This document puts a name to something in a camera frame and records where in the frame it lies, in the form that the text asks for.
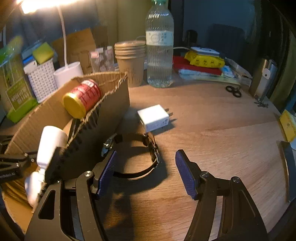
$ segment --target red and yellow container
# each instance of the red and yellow container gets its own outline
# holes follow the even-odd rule
[[[85,118],[96,103],[102,98],[102,91],[92,80],[84,80],[63,97],[63,104],[68,113],[75,119]]]

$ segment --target white basket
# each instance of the white basket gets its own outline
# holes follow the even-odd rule
[[[38,66],[36,70],[28,74],[28,77],[38,103],[44,101],[52,92],[57,90],[52,59]]]

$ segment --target bottle label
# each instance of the bottle label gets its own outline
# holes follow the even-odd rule
[[[173,46],[174,32],[146,31],[146,44],[150,46]]]

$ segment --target metal bolt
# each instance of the metal bolt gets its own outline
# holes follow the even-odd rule
[[[239,178],[239,177],[233,177],[232,180],[233,180],[235,183],[239,183],[239,182],[240,182],[240,178]]]
[[[209,177],[209,173],[208,172],[205,172],[205,171],[203,171],[203,172],[201,172],[201,175],[203,176],[203,177]]]
[[[85,173],[83,173],[83,175],[84,175],[85,177],[90,177],[90,176],[93,175],[93,172],[92,172],[92,171],[86,171]]]

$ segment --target table surface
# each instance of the table surface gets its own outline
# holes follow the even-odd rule
[[[163,163],[138,180],[113,178],[108,194],[98,203],[110,240],[184,240],[197,202],[187,195],[175,165],[175,152],[217,178],[238,176],[250,192],[269,232],[289,206],[284,166],[278,149],[283,133],[272,108],[259,108],[243,92],[238,99],[227,84],[190,83],[154,89],[129,90],[131,107],[117,133],[142,131],[136,111],[161,104],[171,113],[170,124],[154,131]],[[151,164],[139,142],[116,146],[117,171],[140,171]],[[218,234],[222,197],[210,240]]]

